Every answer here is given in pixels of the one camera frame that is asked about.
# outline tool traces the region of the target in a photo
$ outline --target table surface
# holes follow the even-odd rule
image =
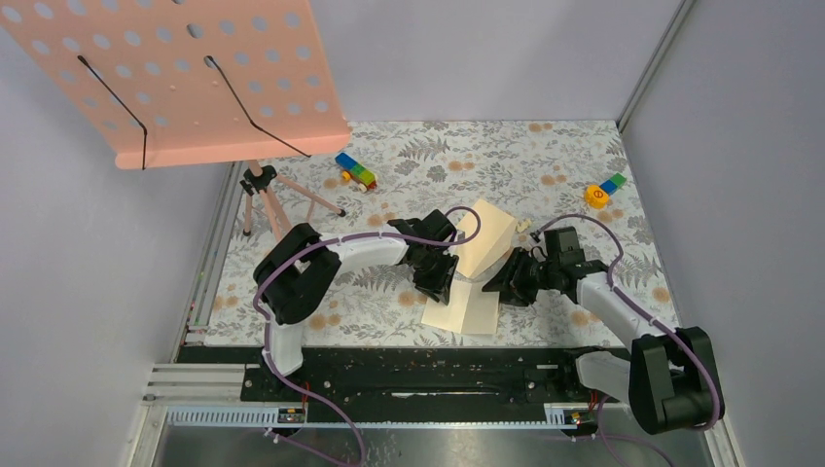
[[[340,218],[316,206],[311,224],[322,233],[374,230],[393,218],[423,217],[433,209],[472,205],[484,198],[534,230],[555,216],[589,214],[606,223],[625,247],[617,267],[620,284],[658,315],[677,324],[653,235],[613,122],[405,122],[353,123],[344,149],[377,176],[376,190],[361,193],[341,179],[332,157],[272,161],[279,173],[344,208]],[[628,182],[595,210],[583,199],[590,184],[616,172]],[[309,200],[273,182],[293,224],[303,222]],[[206,345],[261,345],[263,318],[252,308],[252,270],[275,244],[261,202],[255,200],[253,232],[242,236],[243,202],[222,270]],[[609,263],[617,254],[608,235],[585,221],[573,225],[589,259]],[[514,246],[532,245],[528,230]],[[485,280],[503,259],[477,280]],[[307,320],[305,345],[383,346],[578,346],[621,345],[592,313],[556,292],[539,293],[530,307],[502,305],[494,336],[467,336],[420,323],[426,302],[413,289],[408,267],[382,266],[336,278]]]

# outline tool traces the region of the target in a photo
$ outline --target round hole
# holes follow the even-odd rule
[[[278,51],[274,49],[269,49],[267,51],[267,60],[271,61],[272,63],[276,63],[277,61],[280,61],[280,59],[281,54],[279,54]]]
[[[78,44],[77,41],[72,39],[71,37],[64,37],[63,38],[63,47],[68,49],[70,52],[79,52],[80,51],[80,44]]]
[[[52,12],[52,9],[49,8],[48,5],[44,5],[40,2],[37,2],[37,3],[34,4],[34,11],[37,12],[38,15],[40,15],[41,17],[43,17],[45,19],[54,18],[54,13]]]
[[[66,4],[69,6],[69,10],[75,15],[83,16],[86,14],[86,7],[83,6],[80,0],[68,0]]]
[[[224,31],[224,34],[232,36],[234,34],[234,23],[228,19],[224,19],[220,22],[221,30]]]
[[[134,31],[125,32],[124,38],[126,39],[126,42],[131,46],[137,47],[140,45],[140,35],[138,35],[138,33]]]
[[[286,21],[286,25],[289,27],[298,27],[301,25],[301,17],[294,13],[287,13],[284,16],[284,21]]]
[[[18,11],[12,7],[3,7],[2,12],[3,16],[11,22],[23,21],[23,17],[20,15],[20,13],[18,13]]]
[[[310,56],[309,47],[307,47],[307,46],[298,46],[295,49],[295,54],[297,54],[298,58],[300,58],[301,60],[306,60]]]
[[[65,81],[66,83],[74,84],[74,82],[75,82],[75,75],[71,71],[67,71],[67,70],[61,71],[60,72],[60,78],[62,78],[63,81]]]
[[[161,42],[166,42],[168,44],[172,42],[172,33],[165,27],[159,27],[158,39],[161,39]]]
[[[118,11],[120,7],[118,7],[118,0],[101,0],[100,3],[103,5],[106,10],[109,10],[112,13]]]
[[[161,68],[157,63],[149,62],[146,64],[146,72],[150,75],[158,76],[161,73]]]
[[[252,27],[254,27],[255,29],[258,29],[261,32],[264,32],[267,29],[269,29],[269,25],[267,24],[267,21],[265,19],[261,18],[261,17],[252,18]]]
[[[103,34],[95,34],[92,39],[100,49],[108,50],[110,47],[112,47],[112,44],[109,42],[109,39],[107,39],[106,36],[104,36]]]
[[[246,66],[249,64],[249,55],[243,52],[238,52],[234,55],[234,61],[236,61],[238,65]]]
[[[131,78],[131,70],[128,69],[125,65],[118,65],[115,67],[115,71],[121,76],[121,78]]]
[[[186,31],[189,32],[190,36],[196,39],[200,39],[201,37],[203,37],[203,28],[197,24],[187,24]]]
[[[31,47],[33,47],[34,50],[38,52],[38,54],[42,54],[42,55],[48,55],[49,54],[49,46],[47,46],[46,44],[44,44],[40,41],[32,42]]]

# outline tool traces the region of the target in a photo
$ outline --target white wall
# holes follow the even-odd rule
[[[312,0],[353,121],[617,119],[679,0]]]
[[[0,28],[0,464],[115,465],[223,166],[120,171]]]
[[[626,132],[748,467],[822,465],[825,3],[699,1]]]

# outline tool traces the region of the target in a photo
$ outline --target music stand tripod leg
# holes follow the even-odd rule
[[[243,213],[243,236],[252,234],[252,195],[246,195],[246,210]]]
[[[345,215],[346,215],[346,211],[344,211],[343,209],[341,209],[341,208],[339,208],[339,207],[335,206],[334,204],[332,204],[331,202],[327,201],[326,199],[324,199],[324,198],[322,198],[322,197],[320,197],[320,196],[316,195],[315,193],[311,192],[311,191],[310,191],[310,190],[308,190],[307,188],[305,188],[305,187],[303,187],[303,186],[299,185],[298,183],[296,183],[296,182],[294,182],[294,181],[292,181],[292,180],[290,180],[290,179],[288,179],[288,178],[284,177],[284,176],[283,176],[283,175],[281,175],[281,174],[277,174],[277,175],[275,175],[275,180],[277,180],[277,181],[279,181],[279,182],[283,183],[283,184],[284,184],[284,185],[286,185],[287,187],[289,187],[289,188],[291,188],[291,189],[295,190],[296,192],[298,192],[298,193],[300,193],[300,194],[304,195],[305,197],[307,197],[307,198],[309,198],[309,199],[312,199],[313,201],[317,202],[318,204],[321,204],[322,206],[324,206],[324,207],[326,207],[327,209],[329,209],[329,210],[331,210],[331,211],[335,212],[336,214],[338,214],[338,215],[339,215],[339,216],[341,216],[341,217],[343,217],[343,216],[345,216]]]

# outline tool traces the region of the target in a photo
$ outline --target metal frame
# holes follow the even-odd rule
[[[177,357],[181,341],[193,344],[203,342],[205,338],[200,331],[208,328],[212,304],[221,280],[221,270],[227,259],[237,209],[243,196],[243,190],[238,185],[243,177],[243,167],[243,162],[233,162],[227,169],[218,194],[215,212],[209,224],[209,238],[200,253],[197,273],[192,282],[190,294],[187,296],[184,317],[176,335],[179,340],[175,344],[169,361],[174,361]]]
[[[638,107],[641,98],[644,96],[651,84],[651,81],[659,71],[662,62],[664,61],[664,57],[667,55],[667,52],[670,50],[670,46],[673,44],[673,40],[679,34],[679,31],[685,24],[685,20],[688,18],[688,14],[691,10],[693,10],[696,3],[697,0],[682,0],[676,9],[676,13],[673,14],[673,18],[670,19],[670,23],[664,30],[662,39],[660,39],[656,49],[653,51],[653,56],[651,56],[650,60],[647,62],[641,78],[639,78],[638,83],[636,83],[636,87],[630,94],[628,103],[625,104],[622,114],[616,121],[616,127],[619,129],[619,133],[625,132],[625,128],[628,126],[630,119],[633,117],[633,113]]]

